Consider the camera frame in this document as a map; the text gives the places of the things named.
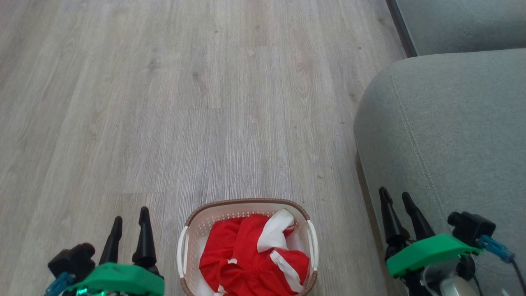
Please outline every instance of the basket rim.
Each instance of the basket rim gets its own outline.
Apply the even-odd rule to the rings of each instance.
[[[310,293],[312,288],[314,288],[314,285],[316,284],[317,279],[318,279],[318,271],[314,270],[314,272],[310,276],[310,280],[307,286],[303,289],[303,291],[296,294],[295,296],[306,296],[308,293]],[[187,296],[196,296],[190,291],[190,288],[188,287],[188,284],[186,283],[185,278],[181,278],[180,281],[181,281],[181,286],[183,287],[183,291],[186,293]]]
[[[216,206],[221,205],[230,205],[230,204],[244,204],[244,203],[278,203],[278,204],[286,204],[289,206],[292,206],[296,210],[298,210],[306,221],[310,220],[309,214],[307,211],[305,211],[304,208],[301,207],[301,205],[289,201],[289,200],[283,200],[283,199],[265,199],[265,198],[257,198],[257,199],[234,199],[234,200],[227,200],[227,201],[217,201],[217,202],[210,202],[205,205],[200,206],[198,209],[196,209],[190,217],[186,220],[185,226],[190,226],[190,223],[194,220],[194,218],[202,211],[210,208],[214,208]]]

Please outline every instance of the gray fabric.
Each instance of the gray fabric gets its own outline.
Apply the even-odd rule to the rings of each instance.
[[[495,222],[526,273],[526,50],[399,61],[368,86],[354,126],[380,229],[386,186],[412,231],[407,191],[437,233],[450,233],[453,211]],[[476,263],[485,295],[521,295],[511,265],[491,254]]]
[[[526,0],[396,0],[418,55],[526,47]]]

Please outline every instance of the sofa seam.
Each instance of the sofa seam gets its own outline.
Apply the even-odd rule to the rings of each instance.
[[[436,187],[435,187],[435,185],[433,183],[433,179],[431,178],[431,174],[429,173],[429,170],[427,168],[426,162],[424,161],[424,159],[422,157],[422,152],[420,151],[420,147],[418,146],[417,140],[414,137],[413,129],[411,127],[411,124],[409,123],[409,120],[408,120],[407,115],[406,115],[406,110],[403,107],[402,101],[400,99],[400,94],[398,93],[398,90],[395,87],[395,83],[394,83],[394,80],[393,80],[393,71],[394,71],[394,69],[391,68],[390,71],[389,71],[389,77],[388,77],[389,78],[389,87],[390,87],[390,90],[391,90],[391,95],[394,97],[394,100],[396,101],[396,104],[397,104],[397,107],[398,107],[398,112],[400,113],[400,117],[402,119],[403,126],[406,129],[407,136],[409,137],[409,141],[410,141],[411,146],[413,148],[414,154],[415,154],[416,159],[417,159],[417,161],[418,161],[418,163],[420,165],[420,170],[421,170],[421,172],[422,172],[422,174],[424,176],[424,179],[426,180],[426,185],[427,185],[427,187],[428,187],[428,189],[431,192],[431,195],[433,197],[434,205],[435,205],[435,207],[437,208],[437,210],[440,213],[440,217],[441,217],[441,221],[442,221],[441,224],[442,224],[442,226],[446,226],[446,224],[444,223],[444,221],[446,220],[445,210],[442,207],[441,203],[439,202],[437,189],[436,189]]]

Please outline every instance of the cable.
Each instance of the cable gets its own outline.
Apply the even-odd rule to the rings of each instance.
[[[482,289],[480,288],[480,283],[479,283],[479,280],[477,279],[477,276],[475,275],[474,272],[471,271],[471,269],[469,268],[469,266],[467,264],[465,264],[462,260],[459,261],[462,265],[464,265],[466,267],[466,270],[471,274],[471,276],[473,277],[473,281],[475,282],[475,285],[477,285],[477,289],[479,289],[479,296],[483,296],[482,295]]]
[[[427,273],[427,270],[429,270],[429,267],[431,265],[428,265],[426,266],[426,268],[424,268],[424,271],[422,272],[422,285],[424,286],[424,288],[426,290],[428,290],[429,294],[432,295],[432,296],[439,296],[438,293],[436,293],[435,291],[433,291],[428,285],[427,285],[427,279],[426,279],[426,273]]]
[[[477,289],[479,289],[479,296],[482,296],[482,290],[480,289],[479,280],[477,279],[477,276],[473,273],[473,281],[475,281],[475,285],[477,285]]]
[[[526,284],[524,284],[524,278],[522,277],[521,271],[519,270],[519,267],[517,266],[517,262],[515,262],[515,259],[512,258],[510,260],[511,265],[513,265],[513,268],[515,269],[515,273],[517,274],[517,277],[519,278],[519,282],[521,284],[522,292],[524,293],[524,296],[526,296]]]

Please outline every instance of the floor plank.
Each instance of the floor plank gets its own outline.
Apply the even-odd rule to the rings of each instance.
[[[42,294],[46,263],[98,252],[150,208],[167,295],[190,213],[283,198],[318,229],[313,295],[385,295],[352,121],[403,57],[383,0],[0,1],[0,287]]]

